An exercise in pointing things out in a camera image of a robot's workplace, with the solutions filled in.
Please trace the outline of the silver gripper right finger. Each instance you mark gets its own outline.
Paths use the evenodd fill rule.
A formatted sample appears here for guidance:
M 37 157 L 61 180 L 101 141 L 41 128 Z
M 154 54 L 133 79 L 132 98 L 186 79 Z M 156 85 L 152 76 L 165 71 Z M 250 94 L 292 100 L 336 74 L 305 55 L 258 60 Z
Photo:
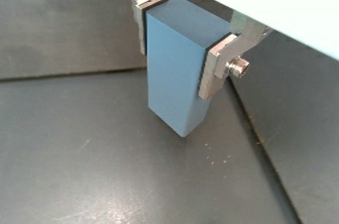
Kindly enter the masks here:
M 217 93 L 229 75 L 241 77 L 246 73 L 249 62 L 242 55 L 269 35 L 272 28 L 234 11 L 229 32 L 206 52 L 198 88 L 198 96 L 204 100 Z

